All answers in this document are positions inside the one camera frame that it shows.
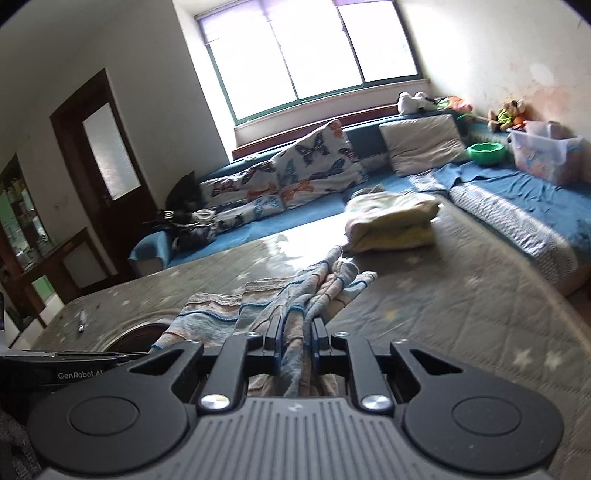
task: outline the bed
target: bed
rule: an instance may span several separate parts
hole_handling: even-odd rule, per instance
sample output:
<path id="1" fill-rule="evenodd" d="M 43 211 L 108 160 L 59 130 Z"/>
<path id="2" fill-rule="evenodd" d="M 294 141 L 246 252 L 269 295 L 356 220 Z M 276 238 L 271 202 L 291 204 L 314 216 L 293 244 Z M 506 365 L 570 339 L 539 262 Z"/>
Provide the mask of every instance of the bed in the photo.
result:
<path id="1" fill-rule="evenodd" d="M 354 257 L 378 279 L 329 330 L 364 335 L 375 346 L 406 337 L 541 392 L 566 426 L 551 471 L 584 480 L 591 469 L 589 327 L 518 251 L 441 203 L 435 247 Z M 249 280 L 293 275 L 343 242 L 344 222 L 342 215 L 318 220 L 77 299 L 35 348 L 103 350 L 133 326 L 174 319 L 197 291 L 231 295 Z M 89 320 L 79 335 L 82 310 Z"/>
<path id="2" fill-rule="evenodd" d="M 410 177 L 416 190 L 446 195 L 522 252 L 568 295 L 591 265 L 591 184 L 559 187 L 513 167 L 448 164 Z"/>

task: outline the blue sofa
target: blue sofa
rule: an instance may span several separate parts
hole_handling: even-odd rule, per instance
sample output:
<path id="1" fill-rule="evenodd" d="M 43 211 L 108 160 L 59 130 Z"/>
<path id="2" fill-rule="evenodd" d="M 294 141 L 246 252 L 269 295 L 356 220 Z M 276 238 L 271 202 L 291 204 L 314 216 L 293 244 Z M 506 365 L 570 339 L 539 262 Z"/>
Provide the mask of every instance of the blue sofa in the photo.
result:
<path id="1" fill-rule="evenodd" d="M 458 120 L 458 114 L 455 111 L 445 110 L 423 114 L 418 113 L 415 115 L 390 116 L 346 127 L 344 128 L 344 131 L 349 137 L 360 162 L 365 166 L 371 177 L 369 181 L 345 190 L 344 192 L 328 194 L 293 210 L 286 210 L 278 215 L 256 220 L 239 228 L 222 233 L 218 235 L 213 243 L 193 252 L 175 254 L 171 248 L 171 240 L 165 232 L 152 233 L 143 238 L 135 246 L 129 256 L 129 261 L 138 275 L 143 276 L 151 274 L 168 267 L 174 267 L 229 248 L 237 247 L 238 245 L 268 235 L 273 235 L 305 223 L 314 222 L 315 220 L 342 213 L 345 209 L 345 204 L 350 199 L 351 195 L 361 188 L 382 183 L 388 190 L 393 192 L 411 189 L 413 186 L 406 178 L 398 177 L 392 171 L 392 168 L 388 163 L 388 149 L 379 131 L 379 125 L 386 122 L 418 118 L 421 116 L 445 114 L 451 114 L 454 116 L 461 136 L 467 139 L 468 131 L 466 125 L 461 120 Z M 236 160 L 209 173 L 204 176 L 201 181 L 225 177 L 245 170 L 252 165 L 269 160 L 288 145 L 290 145 L 290 143 Z"/>

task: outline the yellow blanket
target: yellow blanket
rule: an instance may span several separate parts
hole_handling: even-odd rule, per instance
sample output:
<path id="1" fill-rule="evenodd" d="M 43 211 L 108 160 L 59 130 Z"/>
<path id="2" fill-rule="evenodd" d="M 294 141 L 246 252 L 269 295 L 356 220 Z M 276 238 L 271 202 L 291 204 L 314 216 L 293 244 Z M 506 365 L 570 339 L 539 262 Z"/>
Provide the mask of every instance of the yellow blanket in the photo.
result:
<path id="1" fill-rule="evenodd" d="M 345 207 L 347 252 L 401 250 L 435 241 L 431 220 L 439 201 L 424 193 L 365 193 Z"/>

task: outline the butterfly pattern fabric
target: butterfly pattern fabric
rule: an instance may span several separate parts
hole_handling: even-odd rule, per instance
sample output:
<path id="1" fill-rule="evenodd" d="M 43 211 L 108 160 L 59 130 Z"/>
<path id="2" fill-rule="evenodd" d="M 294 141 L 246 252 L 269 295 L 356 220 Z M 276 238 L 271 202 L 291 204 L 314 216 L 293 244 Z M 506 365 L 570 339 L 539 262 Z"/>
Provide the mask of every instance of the butterfly pattern fabric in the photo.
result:
<path id="1" fill-rule="evenodd" d="M 216 216 L 217 232 L 222 233 L 281 212 L 285 212 L 285 204 L 279 195 L 264 195 L 245 205 L 219 213 Z"/>
<path id="2" fill-rule="evenodd" d="M 285 172 L 279 175 L 279 185 L 280 187 L 287 187 L 292 183 L 298 183 L 300 181 L 299 176 L 296 174 L 296 169 L 294 168 L 294 160 L 293 158 L 287 162 L 285 166 Z"/>
<path id="3" fill-rule="evenodd" d="M 272 161 L 280 195 L 289 209 L 369 179 L 338 119 L 287 147 Z"/>
<path id="4" fill-rule="evenodd" d="M 306 166 L 312 165 L 312 162 L 314 161 L 314 153 L 316 152 L 324 156 L 330 155 L 329 149 L 326 148 L 326 145 L 324 144 L 322 132 L 318 132 L 314 137 L 314 145 L 312 148 L 308 148 L 304 145 L 295 145 L 295 149 L 304 159 Z"/>
<path id="5" fill-rule="evenodd" d="M 201 183 L 203 201 L 212 210 L 228 210 L 237 202 L 250 202 L 279 191 L 277 167 L 268 160 L 241 172 Z"/>
<path id="6" fill-rule="evenodd" d="M 328 177 L 331 177 L 332 175 L 343 173 L 343 165 L 345 165 L 345 159 L 340 158 L 335 163 L 333 163 L 328 170 L 319 171 L 310 175 L 310 180 L 324 180 Z"/>

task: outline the window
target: window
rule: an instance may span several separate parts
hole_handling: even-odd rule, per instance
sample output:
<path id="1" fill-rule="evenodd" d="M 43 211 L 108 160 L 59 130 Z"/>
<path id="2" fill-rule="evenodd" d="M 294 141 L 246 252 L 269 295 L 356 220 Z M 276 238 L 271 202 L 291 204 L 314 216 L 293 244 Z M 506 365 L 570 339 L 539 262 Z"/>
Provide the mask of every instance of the window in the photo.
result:
<path id="1" fill-rule="evenodd" d="M 243 0 L 197 21 L 236 124 L 420 78 L 394 1 Z"/>

